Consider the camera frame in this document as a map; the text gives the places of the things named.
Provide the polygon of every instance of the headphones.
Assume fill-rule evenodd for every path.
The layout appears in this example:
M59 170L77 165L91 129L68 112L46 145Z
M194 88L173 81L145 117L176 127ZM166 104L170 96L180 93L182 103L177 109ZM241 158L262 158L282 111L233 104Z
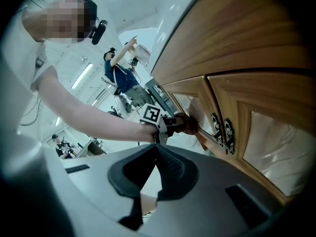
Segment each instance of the headphones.
M106 55L108 54L108 53L111 53L112 55L112 58L115 56L115 51L116 51L116 49L114 48L114 47L111 47L110 48L110 51L107 51L104 55L103 55L103 60L105 61L105 57L106 57Z
M102 35L104 34L107 26L108 26L108 21L103 19L103 20L99 20L97 18L97 20L99 21L99 25L98 27L93 27L91 34L89 35L89 38L92 39L92 44L96 45L97 43L99 43Z

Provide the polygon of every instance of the cabinet door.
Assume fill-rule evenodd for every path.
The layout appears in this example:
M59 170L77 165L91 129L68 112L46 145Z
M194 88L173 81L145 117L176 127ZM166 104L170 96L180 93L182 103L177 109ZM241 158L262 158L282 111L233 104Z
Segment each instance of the cabinet door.
M312 68L280 0L197 0L157 61L160 84L253 68Z
M212 135L217 134L217 129L222 134L222 119L206 77L177 81L163 85L162 88L180 112L184 112L198 121L199 134L203 138L214 141ZM214 123L216 124L214 118L217 119L217 127L214 125ZM212 145L216 147L211 149L216 150L215 154L226 153L226 150L218 146L217 142L214 141Z
M209 76L235 157L281 199L301 192L315 161L315 81L253 72Z

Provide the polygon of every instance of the blue shirt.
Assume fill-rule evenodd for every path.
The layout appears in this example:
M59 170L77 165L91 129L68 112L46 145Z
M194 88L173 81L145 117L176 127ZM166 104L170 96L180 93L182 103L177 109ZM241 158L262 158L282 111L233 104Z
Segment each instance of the blue shirt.
M139 85L138 81L136 80L135 76L130 70L123 68L119 64L116 64L114 67L111 67L111 60L107 60L105 62L105 75L112 82L114 82L114 76L113 76L114 68L115 68L115 77L117 79L117 84L118 84L119 89L122 91L122 93L127 92L133 86Z

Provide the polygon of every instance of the man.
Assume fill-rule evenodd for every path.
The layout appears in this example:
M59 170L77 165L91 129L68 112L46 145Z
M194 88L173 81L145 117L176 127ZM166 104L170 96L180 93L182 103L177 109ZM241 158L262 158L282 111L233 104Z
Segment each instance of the man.
M67 141L60 141L57 134L51 136L52 140L56 143L56 152L60 159L72 159L70 153L74 146Z
M17 131L20 120L37 91L42 101L66 124L92 137L108 140L154 142L158 131L117 118L79 101L59 82L46 58L45 40L83 41L97 17L92 0L58 0L46 9L17 11L1 40L1 128Z
M134 99L142 106L146 103L154 104L151 96L145 89L142 88L141 85L139 85L133 73L118 64L118 62L124 57L125 53L137 43L137 40L135 39L136 37L137 36L132 38L117 55L114 54L113 49L104 54L105 75L112 82L118 85L118 88L123 94Z

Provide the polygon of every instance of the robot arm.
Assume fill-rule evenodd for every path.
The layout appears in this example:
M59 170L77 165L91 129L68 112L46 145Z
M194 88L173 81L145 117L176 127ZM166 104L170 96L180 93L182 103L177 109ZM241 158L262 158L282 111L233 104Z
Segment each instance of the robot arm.
M174 132L185 132L195 135L198 130L198 122L186 114L178 113L173 118L164 117L161 109L155 105L145 104L140 121L151 123L159 132L154 135L155 143L166 145L168 137Z

